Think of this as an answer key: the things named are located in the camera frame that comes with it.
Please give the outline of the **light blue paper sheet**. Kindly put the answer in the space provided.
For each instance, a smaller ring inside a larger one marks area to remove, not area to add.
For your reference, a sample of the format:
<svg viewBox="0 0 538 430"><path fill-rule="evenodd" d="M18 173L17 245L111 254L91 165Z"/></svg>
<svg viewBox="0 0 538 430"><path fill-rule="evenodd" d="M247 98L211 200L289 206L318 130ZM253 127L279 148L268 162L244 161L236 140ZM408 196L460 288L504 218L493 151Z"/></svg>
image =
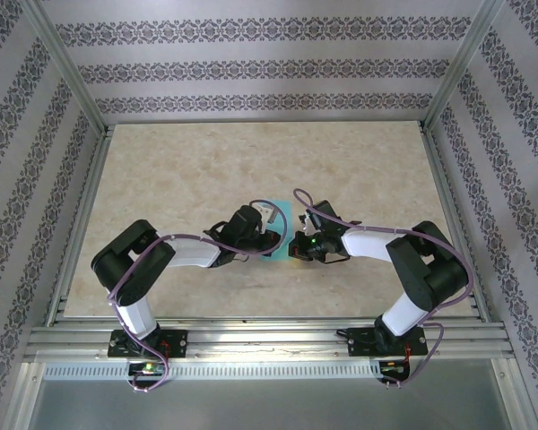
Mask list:
<svg viewBox="0 0 538 430"><path fill-rule="evenodd" d="M262 222L263 231L272 230L282 235L282 243L279 249L272 255L271 258L262 258L265 262L280 262L289 259L288 244L294 236L294 224L292 221L291 203L289 201L271 200L268 204L272 204L279 211L279 215L273 224L264 224Z"/></svg>

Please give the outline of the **grey metal panel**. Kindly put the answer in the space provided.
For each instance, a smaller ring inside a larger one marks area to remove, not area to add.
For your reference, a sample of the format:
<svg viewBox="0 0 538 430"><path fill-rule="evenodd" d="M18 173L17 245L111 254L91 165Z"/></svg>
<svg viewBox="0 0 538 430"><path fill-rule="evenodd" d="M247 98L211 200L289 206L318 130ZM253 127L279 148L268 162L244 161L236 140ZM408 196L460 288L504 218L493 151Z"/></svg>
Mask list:
<svg viewBox="0 0 538 430"><path fill-rule="evenodd" d="M30 430L511 430L496 395L370 381L47 382Z"/></svg>

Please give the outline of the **wide aluminium base rail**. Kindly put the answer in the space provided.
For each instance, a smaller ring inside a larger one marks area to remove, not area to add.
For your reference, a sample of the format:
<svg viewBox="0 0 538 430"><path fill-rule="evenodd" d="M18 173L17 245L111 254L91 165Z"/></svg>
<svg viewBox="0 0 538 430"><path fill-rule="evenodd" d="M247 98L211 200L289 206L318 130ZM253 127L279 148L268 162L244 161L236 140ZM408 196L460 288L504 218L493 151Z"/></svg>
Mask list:
<svg viewBox="0 0 538 430"><path fill-rule="evenodd" d="M189 318L160 319L161 327L187 331L189 361L345 360L346 328L370 327L365 318ZM112 318L63 318L53 327L36 327L23 351L27 361L105 361ZM512 358L515 350L501 322L476 317L444 317L425 330L426 343L436 346L436 359Z"/></svg>

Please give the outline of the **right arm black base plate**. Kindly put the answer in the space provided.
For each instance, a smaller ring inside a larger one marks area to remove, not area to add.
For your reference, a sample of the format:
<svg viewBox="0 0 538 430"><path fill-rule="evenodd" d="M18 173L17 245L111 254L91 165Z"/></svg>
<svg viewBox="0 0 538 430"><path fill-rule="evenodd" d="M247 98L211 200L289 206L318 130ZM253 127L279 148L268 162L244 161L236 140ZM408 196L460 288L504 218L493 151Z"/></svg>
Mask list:
<svg viewBox="0 0 538 430"><path fill-rule="evenodd" d="M401 337L393 337L380 328L345 330L351 357L422 357L428 354L424 330L415 327Z"/></svg>

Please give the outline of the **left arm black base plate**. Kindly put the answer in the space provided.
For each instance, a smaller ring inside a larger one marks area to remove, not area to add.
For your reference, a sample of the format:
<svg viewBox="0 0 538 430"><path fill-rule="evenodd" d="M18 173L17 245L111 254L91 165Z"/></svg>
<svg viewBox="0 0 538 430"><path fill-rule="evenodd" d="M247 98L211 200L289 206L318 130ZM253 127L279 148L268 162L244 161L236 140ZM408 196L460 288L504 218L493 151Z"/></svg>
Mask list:
<svg viewBox="0 0 538 430"><path fill-rule="evenodd" d="M184 358L187 349L187 331L157 328L143 338L142 343L167 359ZM157 356L140 347L123 330L114 330L109 338L108 357L156 358Z"/></svg>

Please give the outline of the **aluminium side rail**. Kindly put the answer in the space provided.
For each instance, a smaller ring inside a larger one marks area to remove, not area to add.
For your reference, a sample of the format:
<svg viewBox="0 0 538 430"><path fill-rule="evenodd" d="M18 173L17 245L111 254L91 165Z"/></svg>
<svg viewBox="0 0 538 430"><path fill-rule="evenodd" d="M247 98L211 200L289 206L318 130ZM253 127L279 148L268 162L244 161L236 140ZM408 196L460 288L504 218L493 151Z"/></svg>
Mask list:
<svg viewBox="0 0 538 430"><path fill-rule="evenodd" d="M425 131L423 122L419 121L418 126L428 162L430 164L430 170L433 175L435 185L438 189L438 196L445 214L447 227L451 236L451 242L454 244L456 249L463 254L469 263L470 268L473 270L474 282L472 298L475 308L478 311L480 320L483 323L490 323L494 320L494 318L490 315L486 297L482 292L480 279L477 276L477 270L473 265L473 255L471 253L470 244L466 240L464 231L462 229L463 223L455 205L453 189L450 187L450 183L447 180L446 171L443 167L441 159L438 156L437 147L435 146L430 133Z"/></svg>
<svg viewBox="0 0 538 430"><path fill-rule="evenodd" d="M53 327L56 324L61 305L66 300L72 285L75 268L82 250L82 243L85 238L115 128L115 125L110 125L107 128L104 135L100 137L96 144L95 151L92 153L87 176L82 184L79 205L74 214L74 222L67 237L63 260L56 274L54 289L48 305L48 313L45 315L43 325L47 328Z"/></svg>

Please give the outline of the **aluminium corner post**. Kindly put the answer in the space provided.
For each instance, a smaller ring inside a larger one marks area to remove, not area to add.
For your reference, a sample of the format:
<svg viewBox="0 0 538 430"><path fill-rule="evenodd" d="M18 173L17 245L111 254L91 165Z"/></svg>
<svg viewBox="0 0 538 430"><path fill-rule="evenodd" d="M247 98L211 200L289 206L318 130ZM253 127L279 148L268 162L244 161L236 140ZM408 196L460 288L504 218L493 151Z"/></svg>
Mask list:
<svg viewBox="0 0 538 430"><path fill-rule="evenodd" d="M59 35L55 24L49 18L42 1L18 0L18 2L97 135L105 135L108 130L108 124L104 120L94 97L89 92L85 80Z"/></svg>
<svg viewBox="0 0 538 430"><path fill-rule="evenodd" d="M421 130L425 134L428 134L434 128L442 111L452 97L456 85L466 72L478 46L482 43L484 36L499 13L499 9L505 2L506 0L482 0L482 4L477 14L475 14L460 47L450 62L443 82L434 94L425 117L420 121Z"/></svg>

